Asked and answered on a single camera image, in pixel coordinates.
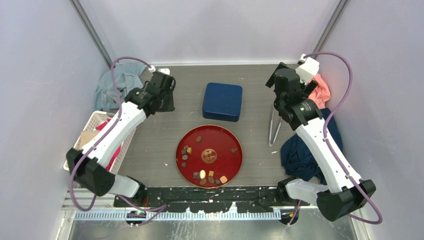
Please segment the blue box lid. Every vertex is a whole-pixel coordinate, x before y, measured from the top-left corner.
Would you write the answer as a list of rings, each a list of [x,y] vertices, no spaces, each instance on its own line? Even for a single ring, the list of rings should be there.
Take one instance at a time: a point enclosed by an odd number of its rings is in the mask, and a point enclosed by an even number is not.
[[[204,92],[202,116],[205,119],[237,122],[242,101],[243,88],[240,85],[209,82]]]

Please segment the metal tongs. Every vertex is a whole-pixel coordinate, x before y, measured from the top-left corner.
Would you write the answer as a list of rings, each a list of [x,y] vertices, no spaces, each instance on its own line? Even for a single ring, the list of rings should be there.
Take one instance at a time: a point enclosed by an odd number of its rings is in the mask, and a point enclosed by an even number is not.
[[[269,119],[269,128],[268,128],[268,146],[272,147],[276,139],[278,137],[281,125],[282,125],[282,118],[278,115],[277,111],[272,109],[270,113],[270,119]]]

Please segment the red round tray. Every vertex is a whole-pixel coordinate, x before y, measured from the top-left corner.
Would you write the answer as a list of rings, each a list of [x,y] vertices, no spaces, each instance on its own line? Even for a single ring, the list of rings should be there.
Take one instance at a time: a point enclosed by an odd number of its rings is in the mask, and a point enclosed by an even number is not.
[[[215,189],[228,185],[239,173],[244,153],[238,138],[218,125],[201,125],[188,131],[179,141],[175,151],[175,162],[181,176],[191,185],[203,189]],[[199,172],[205,170],[206,177],[200,179]],[[222,184],[220,177],[226,176]]]

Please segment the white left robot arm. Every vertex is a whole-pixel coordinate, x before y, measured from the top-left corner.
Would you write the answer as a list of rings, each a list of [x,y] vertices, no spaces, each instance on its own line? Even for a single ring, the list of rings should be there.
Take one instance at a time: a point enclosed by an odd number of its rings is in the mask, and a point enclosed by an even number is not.
[[[116,113],[95,138],[81,149],[71,148],[66,153],[71,179],[98,197],[120,195],[133,206],[141,206],[146,200],[144,184],[129,176],[112,173],[106,167],[138,125],[156,112],[174,109],[175,86],[170,70],[160,68],[152,73],[143,88],[131,90],[121,105],[121,112]]]

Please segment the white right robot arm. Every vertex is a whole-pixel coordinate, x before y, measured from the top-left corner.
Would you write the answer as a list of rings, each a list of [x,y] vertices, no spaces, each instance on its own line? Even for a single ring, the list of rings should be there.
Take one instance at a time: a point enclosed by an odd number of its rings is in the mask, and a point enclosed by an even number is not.
[[[317,82],[305,83],[300,70],[280,62],[265,85],[274,88],[274,110],[303,140],[327,183],[289,177],[277,185],[279,202],[288,206],[299,200],[315,205],[331,222],[362,208],[375,193],[376,186],[351,167],[325,125],[321,110],[308,98]]]

